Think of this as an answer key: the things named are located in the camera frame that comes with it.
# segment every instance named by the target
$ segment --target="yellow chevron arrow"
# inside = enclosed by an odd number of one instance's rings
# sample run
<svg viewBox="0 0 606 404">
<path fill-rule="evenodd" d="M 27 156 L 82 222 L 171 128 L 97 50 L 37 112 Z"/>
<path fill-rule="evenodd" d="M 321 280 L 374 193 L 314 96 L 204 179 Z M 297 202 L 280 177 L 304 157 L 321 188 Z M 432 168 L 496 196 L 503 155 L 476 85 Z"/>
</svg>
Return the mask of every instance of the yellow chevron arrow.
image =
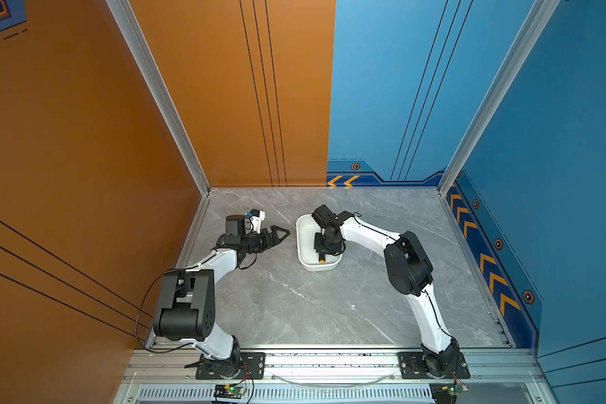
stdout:
<svg viewBox="0 0 606 404">
<path fill-rule="evenodd" d="M 518 310 L 521 310 L 521 308 L 518 306 L 517 302 L 515 302 L 512 299 L 510 299 L 509 297 L 501 294 L 501 314 L 503 315 L 503 317 L 505 317 L 505 303 L 509 303 L 512 306 L 516 307 Z"/>
<path fill-rule="evenodd" d="M 466 207 L 459 207 L 456 209 L 456 211 L 458 212 L 458 217 L 456 218 L 458 220 L 458 224 L 460 224 L 460 214 L 461 213 L 469 213 L 469 211 L 467 210 Z"/>
<path fill-rule="evenodd" d="M 503 278 L 501 278 L 500 276 L 496 275 L 493 272 L 489 273 L 489 290 L 492 291 L 492 294 L 494 294 L 494 281 L 497 280 L 498 282 L 501 282 L 502 284 L 504 284 L 505 286 L 507 286 L 507 281 Z"/>
<path fill-rule="evenodd" d="M 453 195 L 451 195 L 451 210 L 453 210 L 453 200 L 454 199 L 462 199 L 462 197 L 455 193 Z"/>
<path fill-rule="evenodd" d="M 496 265 L 496 261 L 492 257 L 490 257 L 489 255 L 480 254 L 480 271 L 482 273 L 485 273 L 485 269 L 484 269 L 485 261 Z"/>
<path fill-rule="evenodd" d="M 331 187 L 336 187 L 335 181 L 339 180 L 341 177 L 343 177 L 343 175 L 337 175 L 335 178 L 332 178 L 332 180 L 328 182 L 328 185 Z"/>
<path fill-rule="evenodd" d="M 465 238 L 467 238 L 467 229 L 469 228 L 478 229 L 478 226 L 476 225 L 476 223 L 465 221 L 465 229 L 463 231 L 463 233 L 465 234 Z"/>
<path fill-rule="evenodd" d="M 348 181 L 344 182 L 344 185 L 346 187 L 351 187 L 352 184 L 351 182 L 353 182 L 354 180 L 356 180 L 357 178 L 359 178 L 359 175 L 355 175 L 354 177 L 352 177 L 351 179 L 349 179 Z"/>
</svg>

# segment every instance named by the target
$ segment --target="orange wall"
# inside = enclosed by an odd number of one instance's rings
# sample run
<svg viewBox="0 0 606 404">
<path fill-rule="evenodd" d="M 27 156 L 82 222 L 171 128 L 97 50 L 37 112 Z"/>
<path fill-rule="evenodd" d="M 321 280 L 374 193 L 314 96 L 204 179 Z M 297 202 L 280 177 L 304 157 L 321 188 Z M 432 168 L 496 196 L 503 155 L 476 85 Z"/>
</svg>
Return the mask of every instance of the orange wall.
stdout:
<svg viewBox="0 0 606 404">
<path fill-rule="evenodd" d="M 334 1 L 131 4 L 211 186 L 325 184 Z"/>
<path fill-rule="evenodd" d="M 105 2 L 26 12 L 0 32 L 0 220 L 138 305 L 175 264 L 197 188 Z M 121 311 L 0 249 L 0 403 L 110 402 L 135 307 L 3 224 L 0 246 Z"/>
</svg>

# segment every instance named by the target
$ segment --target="gray marble floor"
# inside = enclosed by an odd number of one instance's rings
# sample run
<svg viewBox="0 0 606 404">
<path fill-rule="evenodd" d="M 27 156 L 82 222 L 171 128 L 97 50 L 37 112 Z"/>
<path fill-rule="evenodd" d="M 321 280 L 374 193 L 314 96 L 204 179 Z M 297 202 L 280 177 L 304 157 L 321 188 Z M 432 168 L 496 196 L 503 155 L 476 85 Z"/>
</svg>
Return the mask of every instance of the gray marble floor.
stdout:
<svg viewBox="0 0 606 404">
<path fill-rule="evenodd" d="M 216 321 L 242 344 L 397 344 L 420 346 L 404 296 L 388 282 L 384 259 L 347 243 L 339 266 L 308 272 L 297 256 L 296 220 L 326 204 L 380 228 L 413 231 L 433 263 L 444 322 L 461 346 L 502 346 L 435 190 L 365 188 L 263 188 L 211 191 L 191 262 L 224 233 L 228 214 L 266 212 L 264 227 L 289 228 L 283 243 L 258 255 L 216 285 Z M 248 256 L 243 265 L 250 263 Z"/>
</svg>

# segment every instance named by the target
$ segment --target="metal bracket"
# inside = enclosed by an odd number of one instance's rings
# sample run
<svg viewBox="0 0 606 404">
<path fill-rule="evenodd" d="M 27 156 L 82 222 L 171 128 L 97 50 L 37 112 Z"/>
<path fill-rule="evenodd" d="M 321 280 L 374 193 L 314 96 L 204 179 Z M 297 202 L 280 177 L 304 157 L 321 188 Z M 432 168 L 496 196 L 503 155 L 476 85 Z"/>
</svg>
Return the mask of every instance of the metal bracket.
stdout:
<svg viewBox="0 0 606 404">
<path fill-rule="evenodd" d="M 399 361 L 399 371 L 402 372 L 403 379 L 430 379 L 427 373 L 427 366 L 424 362 L 422 352 L 399 352 L 397 354 Z M 458 363 L 456 365 L 456 377 L 458 379 L 469 379 L 469 367 L 465 361 L 465 356 L 458 354 Z"/>
<path fill-rule="evenodd" d="M 247 370 L 251 378 L 254 380 L 260 380 L 264 375 L 265 368 L 265 353 L 264 352 L 240 352 L 240 363 L 247 365 Z M 237 375 L 227 379 L 220 376 L 214 368 L 208 363 L 203 363 L 198 366 L 198 371 L 195 373 L 195 378 L 198 380 L 242 380 L 245 377 L 245 370 L 240 369 Z"/>
</svg>

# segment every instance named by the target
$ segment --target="white plastic bin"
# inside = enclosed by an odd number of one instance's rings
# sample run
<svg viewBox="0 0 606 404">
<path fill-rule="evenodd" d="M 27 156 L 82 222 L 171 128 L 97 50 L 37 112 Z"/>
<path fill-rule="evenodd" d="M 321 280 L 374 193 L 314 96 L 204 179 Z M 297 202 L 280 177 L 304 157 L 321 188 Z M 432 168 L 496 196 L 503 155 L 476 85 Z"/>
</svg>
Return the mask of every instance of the white plastic bin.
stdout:
<svg viewBox="0 0 606 404">
<path fill-rule="evenodd" d="M 314 250 L 314 235 L 321 231 L 311 214 L 304 214 L 297 220 L 297 246 L 299 247 L 299 261 L 308 271 L 327 271 L 337 267 L 341 255 L 326 255 L 326 262 L 318 261 L 318 254 Z"/>
</svg>

